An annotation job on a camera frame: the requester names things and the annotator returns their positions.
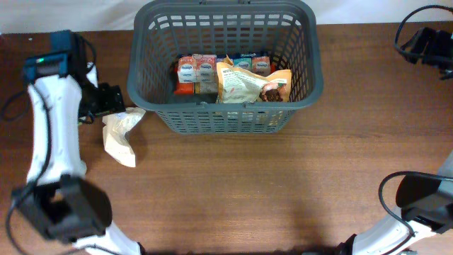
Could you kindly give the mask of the beige packet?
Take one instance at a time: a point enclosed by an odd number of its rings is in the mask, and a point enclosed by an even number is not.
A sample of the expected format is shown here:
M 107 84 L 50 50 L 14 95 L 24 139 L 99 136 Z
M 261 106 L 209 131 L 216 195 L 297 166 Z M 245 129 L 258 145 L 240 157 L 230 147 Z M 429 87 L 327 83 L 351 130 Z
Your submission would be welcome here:
M 113 113 L 102 118 L 104 150 L 123 166 L 136 167 L 136 155 L 127 139 L 127 134 L 145 113 L 146 111 L 142 108 L 129 107 L 125 112 Z

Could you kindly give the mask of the orange cracker packet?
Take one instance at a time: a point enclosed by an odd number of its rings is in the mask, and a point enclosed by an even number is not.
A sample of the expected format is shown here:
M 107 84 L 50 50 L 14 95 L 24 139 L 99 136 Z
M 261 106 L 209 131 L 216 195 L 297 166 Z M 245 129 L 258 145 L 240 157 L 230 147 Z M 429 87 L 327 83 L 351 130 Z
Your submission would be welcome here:
M 217 94 L 218 85 L 215 82 L 176 83 L 175 95 Z

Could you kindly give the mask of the blue biscuit box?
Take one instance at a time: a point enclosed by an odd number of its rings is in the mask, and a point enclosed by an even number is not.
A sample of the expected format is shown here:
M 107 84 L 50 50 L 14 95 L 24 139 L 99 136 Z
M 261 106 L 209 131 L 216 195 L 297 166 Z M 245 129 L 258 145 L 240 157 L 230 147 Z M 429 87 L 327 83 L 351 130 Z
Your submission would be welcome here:
M 176 65 L 180 83 L 211 82 L 217 75 L 217 63 L 227 62 L 233 67 L 268 76 L 275 71 L 266 52 L 235 53 L 232 55 L 181 55 Z

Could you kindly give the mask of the tan snack bag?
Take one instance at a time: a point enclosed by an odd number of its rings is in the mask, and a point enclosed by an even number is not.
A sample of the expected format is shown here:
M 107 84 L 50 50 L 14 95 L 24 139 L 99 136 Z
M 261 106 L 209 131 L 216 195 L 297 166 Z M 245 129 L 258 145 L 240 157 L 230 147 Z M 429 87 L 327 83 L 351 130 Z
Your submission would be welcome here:
M 220 103 L 254 103 L 289 101 L 292 71 L 277 70 L 268 76 L 234 67 L 229 59 L 216 63 L 218 101 Z

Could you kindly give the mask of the grey plastic basket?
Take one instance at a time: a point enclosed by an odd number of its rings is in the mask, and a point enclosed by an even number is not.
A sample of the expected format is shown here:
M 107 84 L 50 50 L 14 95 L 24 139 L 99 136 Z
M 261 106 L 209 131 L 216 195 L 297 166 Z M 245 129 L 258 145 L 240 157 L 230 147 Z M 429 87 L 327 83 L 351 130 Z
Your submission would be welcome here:
M 266 52 L 292 73 L 289 100 L 218 103 L 174 94 L 177 59 L 193 53 Z M 303 1 L 152 1 L 134 19 L 127 92 L 181 134 L 272 133 L 317 102 L 323 75 L 316 17 Z

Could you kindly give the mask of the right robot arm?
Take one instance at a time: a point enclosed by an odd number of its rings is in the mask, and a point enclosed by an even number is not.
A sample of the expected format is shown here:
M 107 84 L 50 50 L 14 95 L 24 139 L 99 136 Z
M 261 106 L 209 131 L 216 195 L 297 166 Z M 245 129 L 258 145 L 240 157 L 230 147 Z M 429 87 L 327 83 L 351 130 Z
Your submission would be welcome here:
M 421 28 L 403 45 L 395 45 L 405 61 L 437 67 L 442 80 L 452 78 L 452 34 Z M 385 184 L 402 177 L 396 192 L 396 207 L 390 209 L 383 197 Z M 378 187 L 386 217 L 369 230 L 352 235 L 339 244 L 336 254 L 402 254 L 410 245 L 452 229 L 452 155 L 436 174 L 399 171 L 386 176 Z

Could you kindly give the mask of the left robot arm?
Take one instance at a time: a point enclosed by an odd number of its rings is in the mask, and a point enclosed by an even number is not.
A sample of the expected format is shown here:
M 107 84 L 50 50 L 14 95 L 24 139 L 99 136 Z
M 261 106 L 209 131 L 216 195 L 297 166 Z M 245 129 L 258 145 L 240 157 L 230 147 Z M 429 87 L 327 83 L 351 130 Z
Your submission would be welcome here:
M 53 32 L 51 50 L 29 57 L 23 80 L 33 107 L 33 156 L 18 211 L 46 240 L 90 254 L 143 254 L 113 222 L 107 194 L 86 180 L 79 126 L 125 110 L 118 86 L 99 83 L 92 44 L 70 30 Z

